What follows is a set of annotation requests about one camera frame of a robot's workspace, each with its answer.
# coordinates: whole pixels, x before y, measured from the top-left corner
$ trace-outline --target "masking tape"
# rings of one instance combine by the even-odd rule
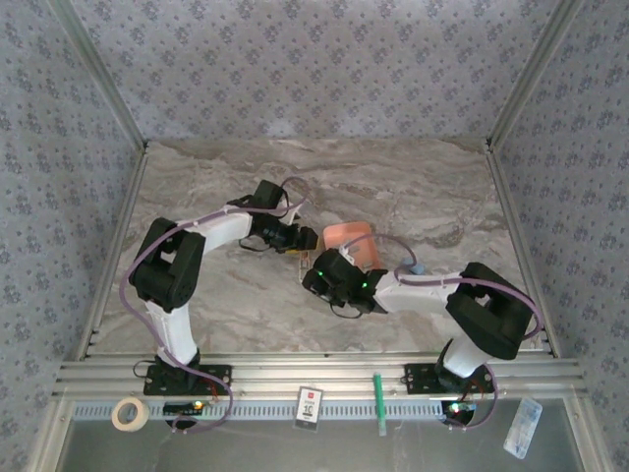
[[[130,414],[134,409],[136,415],[130,420]],[[129,396],[120,400],[111,412],[111,422],[117,430],[132,433],[146,424],[148,413],[148,406],[145,403]]]

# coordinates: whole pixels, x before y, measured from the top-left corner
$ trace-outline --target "marker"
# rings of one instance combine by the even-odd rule
[[[386,436],[386,413],[384,412],[384,397],[382,393],[382,377],[373,375],[373,387],[375,389],[375,411],[377,414],[377,431],[381,437]]]

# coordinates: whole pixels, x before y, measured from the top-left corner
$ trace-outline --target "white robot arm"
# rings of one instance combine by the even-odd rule
[[[308,250],[316,247],[317,236],[308,227],[293,223],[300,206],[292,206],[277,216],[260,212],[229,212],[230,208],[243,207],[260,209],[289,208],[286,193],[281,187],[262,181],[252,196],[230,202],[221,211],[224,213],[189,231],[181,231],[166,240],[134,271],[130,282],[146,303],[153,326],[163,341],[158,357],[175,367],[171,355],[184,365],[190,365],[199,354],[190,326],[189,300],[197,286],[200,260],[210,251],[251,236],[258,236],[276,252],[286,250]],[[165,218],[153,221],[139,254],[160,235],[172,227],[186,223],[175,223]],[[175,253],[174,257],[165,254]]]
[[[472,279],[478,284],[442,282]],[[448,342],[435,372],[444,388],[456,391],[490,359],[515,359],[533,314],[521,298],[488,288],[487,282],[520,294],[480,263],[450,275],[405,274],[400,281],[395,272],[384,269],[362,272],[336,249],[322,253],[302,283],[330,307],[347,304],[360,314],[410,310],[454,318],[464,334]]]

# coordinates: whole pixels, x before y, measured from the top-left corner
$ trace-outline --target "marble table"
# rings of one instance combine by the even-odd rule
[[[312,187],[301,224],[366,220],[404,238],[427,273],[480,261],[523,287],[485,156],[437,140],[184,141],[150,143],[147,166],[92,353],[153,352],[144,328],[122,307],[120,277],[151,222],[197,217],[255,190],[260,179],[298,175]],[[305,192],[289,186],[291,200]],[[384,266],[405,256],[378,242]],[[132,303],[142,309],[135,290]],[[236,243],[208,254],[191,302],[202,351],[439,351],[460,332],[431,313],[369,314],[342,320],[302,288],[298,258],[252,253]]]

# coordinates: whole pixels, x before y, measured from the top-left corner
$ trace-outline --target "wall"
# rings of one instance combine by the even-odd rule
[[[148,139],[485,136],[557,0],[76,0]]]
[[[44,1],[1,2],[0,470],[20,470],[137,153]]]
[[[501,151],[553,324],[629,470],[629,6],[586,0]]]

